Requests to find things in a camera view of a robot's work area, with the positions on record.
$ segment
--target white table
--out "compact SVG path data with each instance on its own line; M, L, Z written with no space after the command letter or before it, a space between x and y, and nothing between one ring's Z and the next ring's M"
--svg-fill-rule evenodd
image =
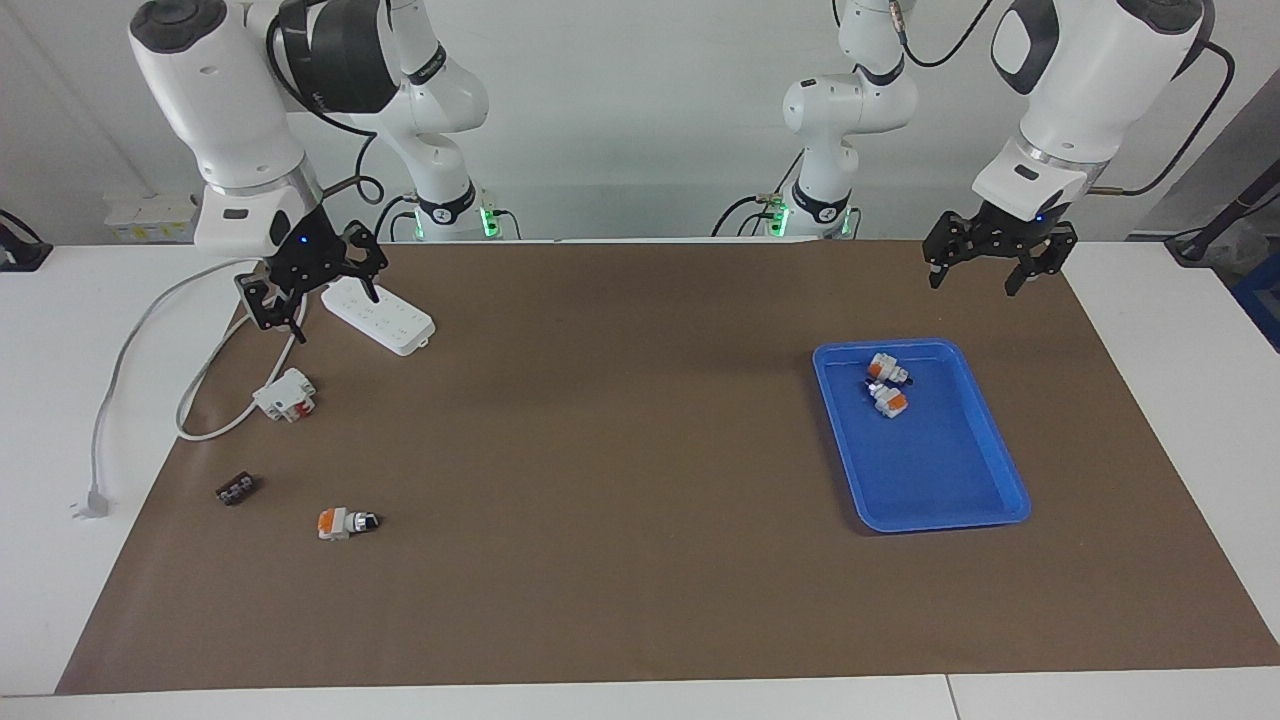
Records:
M174 439L173 406L236 306L224 270L140 336L105 434L104 520L68 505L125 333L165 287L211 265L189 247L64 247L0 275L0 694L51 693ZM1228 557L1280 637L1280 356L1207 270L1156 245L1080 246L1068 278ZM1207 377L1216 368L1221 378ZM1280 717L1280 667L291 689L0 700L8 717Z

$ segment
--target brown mat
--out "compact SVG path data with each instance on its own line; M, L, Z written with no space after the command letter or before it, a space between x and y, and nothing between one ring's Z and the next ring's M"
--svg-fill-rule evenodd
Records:
M932 292L916 243L390 254L431 346L317 310L317 414L174 447L58 692L1280 664L1061 279ZM858 521L810 355L922 336L966 352L1025 524ZM279 342L242 333L189 425ZM239 470L266 484L224 509ZM320 542L332 505L388 520Z

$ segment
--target blue tray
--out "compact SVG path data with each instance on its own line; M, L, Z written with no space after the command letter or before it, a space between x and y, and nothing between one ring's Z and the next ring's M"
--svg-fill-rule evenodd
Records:
M888 352L915 384L890 420L867 392L867 365ZM1032 511L964 354L945 340L826 345L813 355L849 489L882 533L1021 523Z

